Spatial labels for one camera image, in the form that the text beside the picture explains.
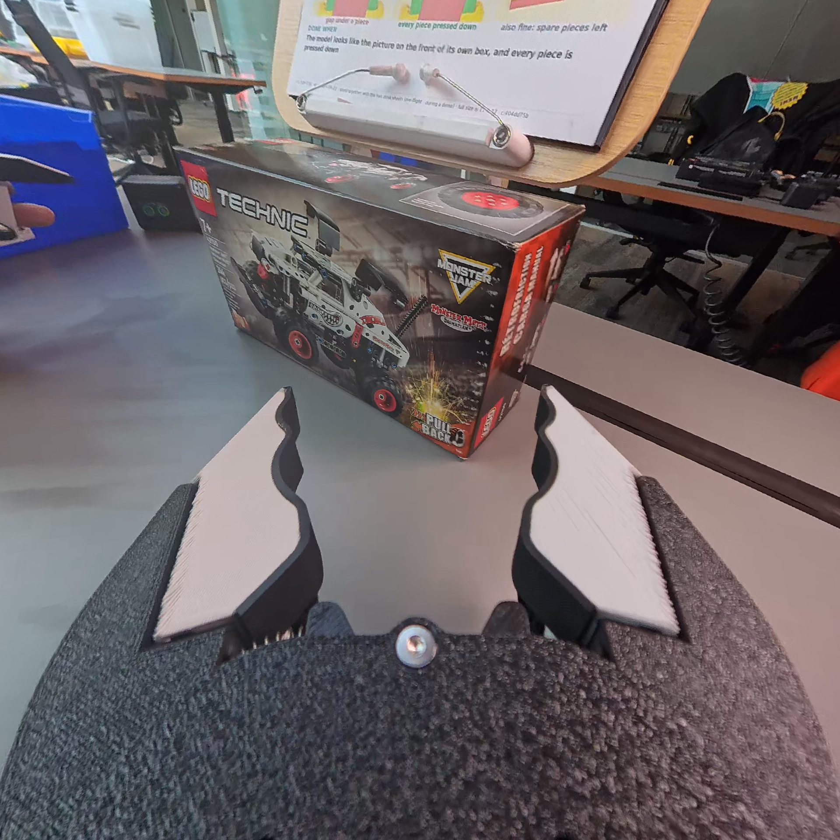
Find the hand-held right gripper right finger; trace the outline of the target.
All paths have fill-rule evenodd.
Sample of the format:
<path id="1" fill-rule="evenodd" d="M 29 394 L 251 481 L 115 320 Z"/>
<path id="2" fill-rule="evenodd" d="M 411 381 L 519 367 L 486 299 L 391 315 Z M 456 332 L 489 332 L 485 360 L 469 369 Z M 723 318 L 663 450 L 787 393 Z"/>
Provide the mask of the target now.
<path id="1" fill-rule="evenodd" d="M 608 623 L 680 638 L 640 474 L 552 385 L 535 417 L 513 584 L 538 633 L 612 655 Z"/>

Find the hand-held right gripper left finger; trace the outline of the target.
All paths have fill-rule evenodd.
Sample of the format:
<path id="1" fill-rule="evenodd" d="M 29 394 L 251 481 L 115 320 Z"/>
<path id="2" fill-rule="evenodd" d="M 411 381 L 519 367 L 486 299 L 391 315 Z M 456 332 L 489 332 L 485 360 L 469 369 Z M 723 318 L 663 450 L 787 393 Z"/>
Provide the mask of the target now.
<path id="1" fill-rule="evenodd" d="M 225 644 L 301 633 L 323 581 L 320 547 L 298 488 L 298 408 L 287 386 L 201 469 L 152 614 L 152 642 L 217 629 Z"/>

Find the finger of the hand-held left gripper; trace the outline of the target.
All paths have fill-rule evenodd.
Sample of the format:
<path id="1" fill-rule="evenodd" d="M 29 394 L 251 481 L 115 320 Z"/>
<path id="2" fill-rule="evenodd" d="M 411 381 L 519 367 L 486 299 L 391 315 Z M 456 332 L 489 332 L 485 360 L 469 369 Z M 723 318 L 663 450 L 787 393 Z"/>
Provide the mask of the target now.
<path id="1" fill-rule="evenodd" d="M 1 246 L 18 245 L 35 238 L 31 225 L 18 222 L 13 184 L 73 185 L 72 175 L 23 156 L 1 154 Z"/>

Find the toy truck set box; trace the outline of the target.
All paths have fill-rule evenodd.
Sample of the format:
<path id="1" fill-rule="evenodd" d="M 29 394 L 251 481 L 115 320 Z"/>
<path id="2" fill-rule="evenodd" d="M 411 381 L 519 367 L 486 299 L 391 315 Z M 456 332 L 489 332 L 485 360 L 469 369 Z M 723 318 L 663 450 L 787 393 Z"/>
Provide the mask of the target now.
<path id="1" fill-rule="evenodd" d="M 509 414 L 582 205 L 294 140 L 175 153 L 240 331 L 460 459 Z"/>

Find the wood-edged background desk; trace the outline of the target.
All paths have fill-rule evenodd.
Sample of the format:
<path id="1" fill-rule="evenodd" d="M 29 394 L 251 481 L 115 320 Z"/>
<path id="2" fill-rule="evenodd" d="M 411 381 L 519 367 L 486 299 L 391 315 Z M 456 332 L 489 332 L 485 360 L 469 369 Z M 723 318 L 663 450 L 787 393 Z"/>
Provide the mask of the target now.
<path id="1" fill-rule="evenodd" d="M 838 202 L 811 209 L 781 205 L 770 191 L 741 199 L 693 192 L 695 184 L 677 178 L 677 168 L 624 157 L 601 174 L 589 175 L 582 184 L 599 190 L 640 196 L 691 207 L 710 214 L 741 217 L 763 224 L 839 239 Z"/>

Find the blue plastic bin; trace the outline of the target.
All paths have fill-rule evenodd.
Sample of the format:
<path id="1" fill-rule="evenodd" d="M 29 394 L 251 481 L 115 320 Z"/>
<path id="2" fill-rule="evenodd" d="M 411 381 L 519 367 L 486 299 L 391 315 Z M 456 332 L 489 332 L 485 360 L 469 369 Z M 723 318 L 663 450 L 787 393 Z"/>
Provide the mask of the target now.
<path id="1" fill-rule="evenodd" d="M 15 183 L 14 203 L 50 208 L 56 221 L 35 238 L 2 246 L 2 259 L 111 235 L 129 226 L 109 161 L 90 112 L 41 101 L 1 97 L 1 152 L 72 175 L 73 185 Z"/>

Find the small black device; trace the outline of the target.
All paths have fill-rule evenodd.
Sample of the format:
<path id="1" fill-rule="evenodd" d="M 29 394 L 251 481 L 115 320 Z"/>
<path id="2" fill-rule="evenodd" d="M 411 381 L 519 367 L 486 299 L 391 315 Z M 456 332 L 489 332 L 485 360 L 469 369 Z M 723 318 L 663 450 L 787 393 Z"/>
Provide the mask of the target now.
<path id="1" fill-rule="evenodd" d="M 122 181 L 122 190 L 143 231 L 197 234 L 202 232 L 183 177 L 130 175 Z"/>

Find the long background table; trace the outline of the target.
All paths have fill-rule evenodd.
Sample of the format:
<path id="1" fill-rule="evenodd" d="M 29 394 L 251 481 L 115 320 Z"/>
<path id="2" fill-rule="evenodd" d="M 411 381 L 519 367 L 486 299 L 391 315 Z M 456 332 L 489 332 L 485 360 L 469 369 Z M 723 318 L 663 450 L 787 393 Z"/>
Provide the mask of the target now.
<path id="1" fill-rule="evenodd" d="M 223 143 L 235 140 L 225 98 L 248 89 L 263 89 L 263 80 L 226 77 L 172 67 L 128 67 L 68 57 L 54 43 L 47 56 L 36 50 L 2 43 L 1 52 L 58 91 L 63 104 L 92 114 L 100 137 L 140 160 L 140 151 L 157 144 L 168 172 L 178 144 L 172 120 L 175 94 L 190 88 L 209 95 Z"/>

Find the orange object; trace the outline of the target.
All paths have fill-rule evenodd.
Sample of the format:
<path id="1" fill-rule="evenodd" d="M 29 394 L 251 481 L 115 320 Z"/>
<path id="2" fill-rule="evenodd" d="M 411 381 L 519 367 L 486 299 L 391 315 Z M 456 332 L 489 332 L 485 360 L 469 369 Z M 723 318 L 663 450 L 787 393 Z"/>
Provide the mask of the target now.
<path id="1" fill-rule="evenodd" d="M 800 387 L 835 401 L 840 400 L 840 347 L 836 342 L 802 373 Z"/>

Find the black office chair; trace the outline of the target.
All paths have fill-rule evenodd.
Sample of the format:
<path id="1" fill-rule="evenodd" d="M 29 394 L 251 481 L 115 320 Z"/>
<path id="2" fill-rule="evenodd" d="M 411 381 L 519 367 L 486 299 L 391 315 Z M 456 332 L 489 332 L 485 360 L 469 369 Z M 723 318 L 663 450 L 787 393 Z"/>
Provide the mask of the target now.
<path id="1" fill-rule="evenodd" d="M 703 251 L 705 260 L 711 260 L 712 256 L 748 256 L 752 259 L 748 276 L 756 280 L 779 252 L 790 231 L 779 225 L 668 203 L 648 206 L 583 198 L 581 204 L 588 220 L 619 228 L 624 233 L 621 243 L 645 248 L 648 257 L 640 267 L 589 272 L 581 279 L 580 288 L 589 290 L 593 279 L 621 279 L 630 285 L 630 291 L 606 310 L 605 317 L 610 320 L 619 319 L 630 300 L 657 288 L 686 315 L 679 328 L 686 334 L 693 331 L 700 315 L 701 293 L 667 268 L 670 261 L 682 259 L 701 264 L 690 251 Z"/>

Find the wooden book stand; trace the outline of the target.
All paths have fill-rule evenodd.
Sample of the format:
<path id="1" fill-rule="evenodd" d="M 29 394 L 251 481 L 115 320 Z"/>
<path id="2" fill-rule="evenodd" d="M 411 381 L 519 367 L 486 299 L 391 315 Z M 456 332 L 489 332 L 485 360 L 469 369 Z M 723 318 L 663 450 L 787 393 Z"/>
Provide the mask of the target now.
<path id="1" fill-rule="evenodd" d="M 505 165 L 473 162 L 440 153 L 415 150 L 405 145 L 385 145 L 375 140 L 328 132 L 311 126 L 309 121 L 300 115 L 294 100 L 287 94 L 303 3 L 280 3 L 272 63 L 272 89 L 276 106 L 291 128 L 315 137 L 351 144 L 354 148 L 384 151 L 455 169 L 501 175 L 518 182 L 550 187 L 581 183 L 589 175 L 604 172 L 642 139 L 663 104 L 709 5 L 705 1 L 667 2 L 667 7 L 621 100 L 612 126 L 598 149 L 585 149 L 559 141 L 530 138 L 534 145 L 532 161 L 520 169 L 515 169 Z"/>

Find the white page holder bar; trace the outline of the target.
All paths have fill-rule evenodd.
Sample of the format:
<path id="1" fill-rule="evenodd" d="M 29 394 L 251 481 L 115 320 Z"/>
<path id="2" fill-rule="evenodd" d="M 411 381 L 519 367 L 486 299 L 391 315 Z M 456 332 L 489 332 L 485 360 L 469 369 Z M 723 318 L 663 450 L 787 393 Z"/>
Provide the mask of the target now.
<path id="1" fill-rule="evenodd" d="M 320 130 L 520 169 L 534 145 L 498 110 L 430 64 L 363 66 L 305 88 L 292 99 Z"/>

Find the black electronic equipment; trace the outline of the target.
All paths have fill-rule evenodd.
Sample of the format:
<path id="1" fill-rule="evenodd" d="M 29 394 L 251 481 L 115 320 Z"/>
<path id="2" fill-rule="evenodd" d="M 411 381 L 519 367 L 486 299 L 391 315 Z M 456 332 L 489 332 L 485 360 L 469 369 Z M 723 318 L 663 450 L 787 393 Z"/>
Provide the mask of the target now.
<path id="1" fill-rule="evenodd" d="M 778 193 L 779 203 L 793 209 L 812 209 L 839 196 L 837 175 L 806 172 L 796 175 L 742 161 L 696 157 L 682 161 L 677 180 L 694 182 L 714 193 L 758 197 L 762 189 Z"/>

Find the black jacket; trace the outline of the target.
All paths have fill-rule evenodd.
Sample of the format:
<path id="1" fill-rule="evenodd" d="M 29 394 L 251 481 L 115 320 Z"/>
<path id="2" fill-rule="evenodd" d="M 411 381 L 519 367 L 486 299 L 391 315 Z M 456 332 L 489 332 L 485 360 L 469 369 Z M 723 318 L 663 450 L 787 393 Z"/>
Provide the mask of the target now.
<path id="1" fill-rule="evenodd" d="M 764 80 L 733 73 L 691 103 L 673 157 L 741 161 L 798 175 L 838 131 L 839 79 Z"/>

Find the white instruction sheet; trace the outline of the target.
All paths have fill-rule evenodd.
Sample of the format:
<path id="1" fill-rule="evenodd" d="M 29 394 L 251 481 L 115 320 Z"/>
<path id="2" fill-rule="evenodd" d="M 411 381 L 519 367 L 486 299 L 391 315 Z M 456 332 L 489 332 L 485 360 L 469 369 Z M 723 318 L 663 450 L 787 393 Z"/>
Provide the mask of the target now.
<path id="1" fill-rule="evenodd" d="M 352 123 L 598 149 L 667 2 L 304 2 L 289 97 Z"/>

